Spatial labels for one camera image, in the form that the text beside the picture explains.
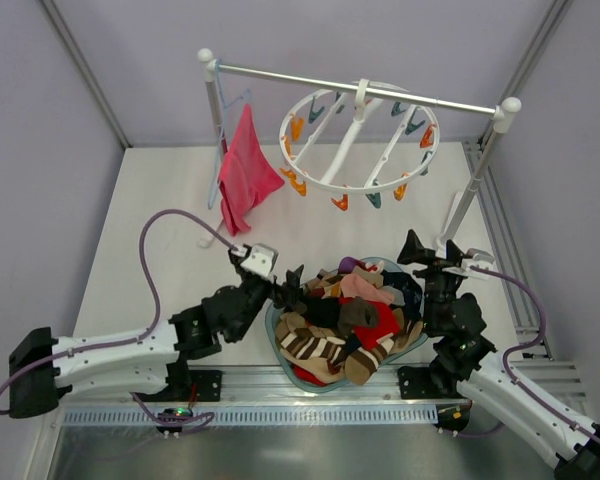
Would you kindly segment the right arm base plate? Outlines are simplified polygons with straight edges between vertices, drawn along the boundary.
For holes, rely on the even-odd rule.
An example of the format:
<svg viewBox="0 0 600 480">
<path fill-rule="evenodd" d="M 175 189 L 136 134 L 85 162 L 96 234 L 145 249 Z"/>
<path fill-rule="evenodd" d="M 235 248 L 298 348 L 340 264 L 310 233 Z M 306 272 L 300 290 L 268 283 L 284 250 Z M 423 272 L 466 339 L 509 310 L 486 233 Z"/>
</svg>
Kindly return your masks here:
<svg viewBox="0 0 600 480">
<path fill-rule="evenodd" d="M 397 370 L 403 400 L 461 399 L 457 381 L 448 373 L 429 367 L 402 366 Z"/>
</svg>

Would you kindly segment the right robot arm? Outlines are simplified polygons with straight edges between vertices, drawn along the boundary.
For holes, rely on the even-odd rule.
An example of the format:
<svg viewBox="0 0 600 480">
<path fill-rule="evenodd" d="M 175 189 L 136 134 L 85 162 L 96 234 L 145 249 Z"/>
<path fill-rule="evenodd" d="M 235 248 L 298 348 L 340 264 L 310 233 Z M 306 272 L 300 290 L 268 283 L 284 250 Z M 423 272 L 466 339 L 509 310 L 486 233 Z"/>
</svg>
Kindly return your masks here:
<svg viewBox="0 0 600 480">
<path fill-rule="evenodd" d="M 424 333 L 434 339 L 435 358 L 427 366 L 398 370 L 401 397 L 464 398 L 478 403 L 523 439 L 553 469 L 557 479 L 600 479 L 600 423 L 572 410 L 519 369 L 510 357 L 541 343 L 536 337 L 504 351 L 483 336 L 486 323 L 476 298 L 457 293 L 464 279 L 495 277 L 537 297 L 524 283 L 493 270 L 490 254 L 462 251 L 447 241 L 441 252 L 422 245 L 415 231 L 407 233 L 398 255 L 401 265 L 416 265 L 424 282 Z"/>
</svg>

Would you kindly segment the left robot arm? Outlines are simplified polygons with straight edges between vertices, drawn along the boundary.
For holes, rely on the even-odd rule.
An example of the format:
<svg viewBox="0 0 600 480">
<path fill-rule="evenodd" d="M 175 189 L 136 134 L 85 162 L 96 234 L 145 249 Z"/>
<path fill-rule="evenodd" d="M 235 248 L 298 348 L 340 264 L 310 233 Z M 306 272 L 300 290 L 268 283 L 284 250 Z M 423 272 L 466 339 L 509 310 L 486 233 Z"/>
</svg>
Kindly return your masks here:
<svg viewBox="0 0 600 480">
<path fill-rule="evenodd" d="M 8 416 L 37 417 L 62 398 L 183 399 L 193 384 L 189 362 L 241 341 L 266 302 L 285 308 L 299 300 L 301 268 L 287 271 L 283 283 L 237 271 L 239 285 L 218 289 L 152 330 L 92 338 L 55 337 L 48 327 L 30 331 L 8 359 Z"/>
</svg>

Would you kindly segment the pink sock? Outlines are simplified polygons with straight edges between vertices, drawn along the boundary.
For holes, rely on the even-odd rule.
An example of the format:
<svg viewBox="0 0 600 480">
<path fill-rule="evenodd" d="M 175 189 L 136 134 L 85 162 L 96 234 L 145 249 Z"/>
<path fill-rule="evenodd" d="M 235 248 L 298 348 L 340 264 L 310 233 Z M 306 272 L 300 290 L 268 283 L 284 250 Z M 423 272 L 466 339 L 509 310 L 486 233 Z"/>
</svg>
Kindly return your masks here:
<svg viewBox="0 0 600 480">
<path fill-rule="evenodd" d="M 340 282 L 340 289 L 344 298 L 360 297 L 365 301 L 379 302 L 390 305 L 395 296 L 369 283 L 361 276 L 351 273 L 344 276 Z"/>
</svg>

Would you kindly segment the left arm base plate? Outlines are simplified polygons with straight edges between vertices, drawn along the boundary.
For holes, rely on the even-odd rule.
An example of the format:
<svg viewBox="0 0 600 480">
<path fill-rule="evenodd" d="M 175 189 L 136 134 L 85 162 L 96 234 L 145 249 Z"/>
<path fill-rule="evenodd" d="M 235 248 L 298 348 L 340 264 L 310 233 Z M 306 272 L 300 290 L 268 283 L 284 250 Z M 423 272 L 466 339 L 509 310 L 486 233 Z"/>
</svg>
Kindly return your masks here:
<svg viewBox="0 0 600 480">
<path fill-rule="evenodd" d="M 188 381 L 182 392 L 179 394 L 179 400 L 188 403 L 216 403 L 221 400 L 222 390 L 221 370 L 190 370 Z"/>
</svg>

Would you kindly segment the red sock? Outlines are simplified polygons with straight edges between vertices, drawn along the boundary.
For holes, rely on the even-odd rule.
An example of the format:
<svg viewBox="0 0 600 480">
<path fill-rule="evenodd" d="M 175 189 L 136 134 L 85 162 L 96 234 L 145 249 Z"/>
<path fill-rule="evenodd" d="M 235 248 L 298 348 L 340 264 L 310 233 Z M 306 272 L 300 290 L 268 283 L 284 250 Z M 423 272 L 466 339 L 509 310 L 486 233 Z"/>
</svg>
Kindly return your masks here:
<svg viewBox="0 0 600 480">
<path fill-rule="evenodd" d="M 375 327 L 356 326 L 353 329 L 361 345 L 367 350 L 375 348 L 401 329 L 388 305 L 377 302 L 372 302 L 371 305 L 378 317 L 377 325 Z"/>
</svg>

